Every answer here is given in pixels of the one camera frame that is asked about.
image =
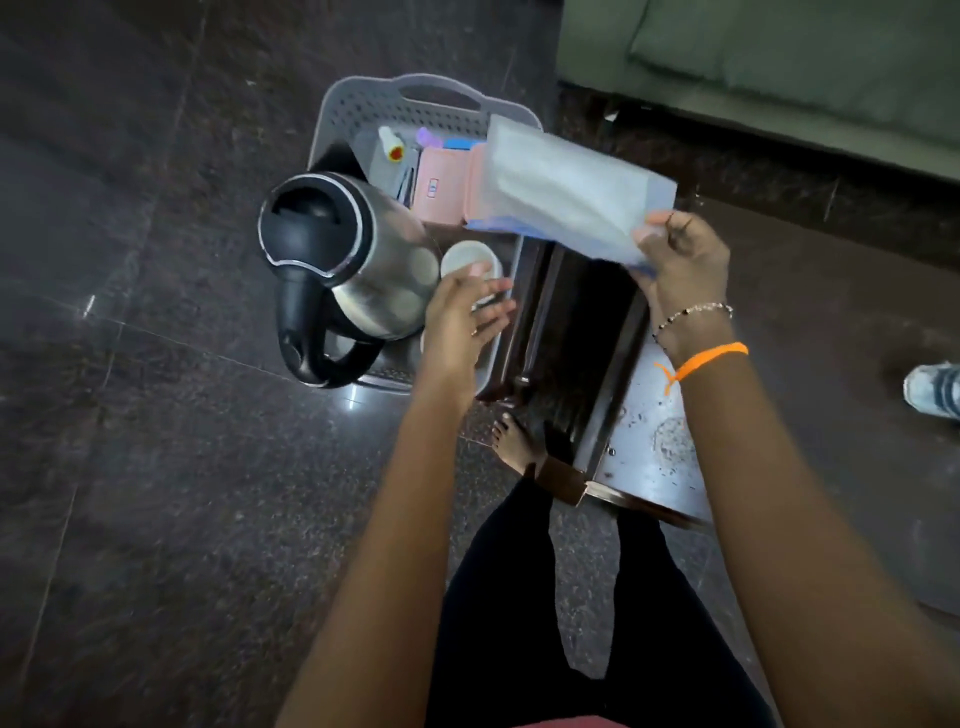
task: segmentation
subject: kettle handle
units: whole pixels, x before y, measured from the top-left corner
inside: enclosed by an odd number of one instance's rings
[[[275,269],[276,336],[283,362],[304,384],[324,389],[345,387],[373,365],[383,342],[355,341],[347,354],[334,359],[324,352],[329,307],[336,305],[320,279],[299,266]]]

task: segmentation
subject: stainless steel kettle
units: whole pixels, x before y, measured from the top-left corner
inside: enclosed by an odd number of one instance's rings
[[[277,277],[280,352],[303,383],[350,384],[385,342],[423,326],[440,276],[437,247],[409,209],[367,184],[346,143],[274,188],[257,227]],[[339,359],[324,352],[328,331],[354,341]]]

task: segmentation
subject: black kettle lid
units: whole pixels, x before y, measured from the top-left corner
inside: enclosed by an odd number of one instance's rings
[[[328,287],[353,276],[373,237],[370,205],[356,182],[344,174],[316,171],[274,188],[258,224],[267,260],[309,270]]]

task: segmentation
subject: sofa cushion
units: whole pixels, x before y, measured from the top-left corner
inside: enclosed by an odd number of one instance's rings
[[[648,0],[632,61],[960,144],[960,2]]]

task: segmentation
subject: basket handle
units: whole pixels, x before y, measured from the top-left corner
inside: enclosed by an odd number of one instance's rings
[[[456,79],[449,79],[446,76],[437,76],[432,73],[408,73],[404,76],[397,76],[396,78],[391,79],[389,83],[397,91],[401,91],[403,88],[410,88],[412,86],[442,88],[447,91],[452,91],[453,93],[464,96],[473,102],[473,104],[471,104],[469,107],[460,107],[461,109],[466,109],[468,111],[480,110],[484,107],[484,102],[489,101],[487,96],[480,93],[480,91],[473,86],[468,86],[467,84],[457,81]]]

